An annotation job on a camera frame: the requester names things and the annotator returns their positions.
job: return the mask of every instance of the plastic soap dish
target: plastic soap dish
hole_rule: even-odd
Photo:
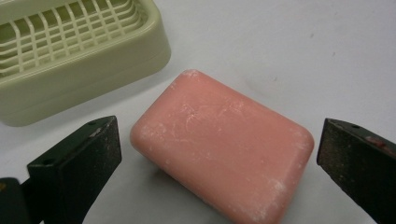
[[[151,0],[0,0],[0,120],[36,122],[169,59]]]

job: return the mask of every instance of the soap bar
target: soap bar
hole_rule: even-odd
[[[131,130],[141,154],[234,223],[279,223],[312,152],[302,126],[197,70]]]

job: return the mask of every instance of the white surface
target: white surface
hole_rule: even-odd
[[[395,142],[396,1],[156,1],[172,48],[159,73],[21,128],[0,124],[0,176],[92,119],[116,115],[123,161],[84,223],[230,223],[136,152],[132,125],[199,69],[305,126],[316,146],[283,223],[374,223],[316,165],[325,118]]]

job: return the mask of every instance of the black clamp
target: black clamp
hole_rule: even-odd
[[[396,145],[361,126],[326,119],[317,163],[378,223],[396,223]]]
[[[0,178],[1,223],[82,223],[120,162],[117,118],[86,123],[30,162],[23,184]]]

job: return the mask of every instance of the white table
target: white table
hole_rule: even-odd
[[[314,135],[314,152],[283,223],[374,223],[316,165],[316,156],[325,118],[353,122],[396,141],[396,1],[156,4],[172,48],[169,64],[35,124],[0,124],[0,176],[23,182],[28,162],[84,123],[116,115],[123,161],[84,223],[230,223],[129,143],[137,119],[180,72],[195,68]]]

